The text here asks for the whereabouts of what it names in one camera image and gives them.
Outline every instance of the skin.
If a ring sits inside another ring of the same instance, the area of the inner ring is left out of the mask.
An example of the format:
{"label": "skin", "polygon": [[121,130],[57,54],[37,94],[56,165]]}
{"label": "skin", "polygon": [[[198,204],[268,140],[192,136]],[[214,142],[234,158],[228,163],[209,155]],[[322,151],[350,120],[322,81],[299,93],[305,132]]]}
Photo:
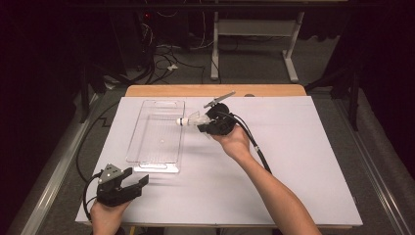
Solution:
{"label": "skin", "polygon": [[[248,175],[278,228],[286,235],[321,234],[300,199],[251,155],[250,140],[241,126],[226,136],[212,136]],[[114,235],[130,202],[107,207],[95,201],[91,209],[94,235]]]}

